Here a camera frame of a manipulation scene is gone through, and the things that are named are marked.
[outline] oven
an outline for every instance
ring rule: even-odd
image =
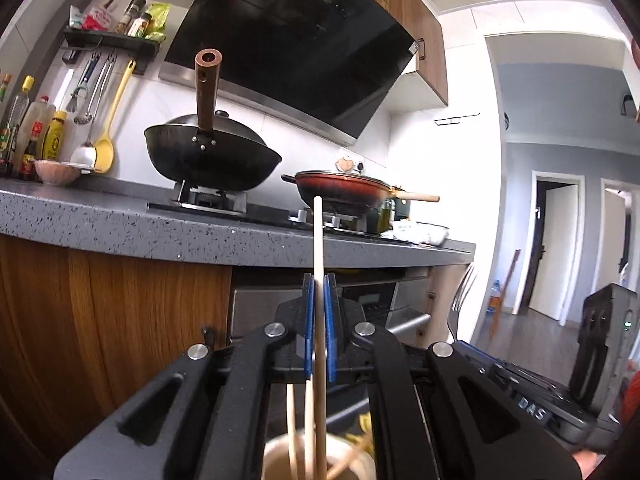
[[[415,344],[417,330],[431,320],[427,277],[338,284],[338,294],[357,301],[367,321],[383,326],[407,344]],[[255,328],[273,322],[278,305],[299,298],[300,286],[235,286],[232,291],[229,334],[241,340]]]

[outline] stainless steel hood trim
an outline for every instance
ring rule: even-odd
[[[186,68],[175,63],[169,63],[168,61],[162,62],[158,77],[163,81],[177,83],[183,86],[188,86],[189,88],[196,87],[194,69]],[[320,137],[336,142],[341,146],[353,146],[356,143],[357,139],[338,130],[337,128],[334,128],[333,126],[330,126],[329,124],[323,123],[322,121],[276,101],[275,99],[258,94],[258,92],[254,92],[248,88],[238,86],[235,83],[221,79],[218,95],[222,98],[229,99],[230,101],[287,121],[287,123],[298,126],[304,130],[308,130]]]

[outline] chopstick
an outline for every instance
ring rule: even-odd
[[[314,420],[316,436],[316,476],[326,480],[326,339],[324,326],[324,244],[322,240],[322,197],[314,198],[314,280],[316,282],[314,373]]]
[[[296,401],[293,384],[287,384],[287,436],[289,442],[289,468],[291,480],[298,480],[298,452],[296,442]]]
[[[316,477],[316,436],[314,434],[314,382],[305,387],[305,480]]]

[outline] yellow ladle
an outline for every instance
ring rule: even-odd
[[[111,169],[111,165],[113,164],[113,143],[111,142],[111,123],[113,123],[113,118],[116,115],[116,110],[118,109],[118,105],[120,104],[120,99],[122,98],[122,94],[124,93],[124,89],[127,87],[127,83],[129,82],[129,78],[133,71],[136,69],[136,61],[131,60],[127,65],[127,69],[122,75],[122,80],[120,81],[120,85],[118,86],[118,91],[116,92],[116,97],[113,99],[113,103],[111,104],[111,109],[109,110],[109,115],[107,115],[107,120],[104,123],[104,130],[102,131],[102,135],[95,143],[95,172],[96,173],[107,173]]]

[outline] gray countertop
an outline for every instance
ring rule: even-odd
[[[138,258],[254,267],[312,267],[311,232],[232,218],[147,211],[146,201],[82,189],[0,180],[0,233]],[[426,267],[469,263],[475,244],[425,248],[327,234],[327,267]]]

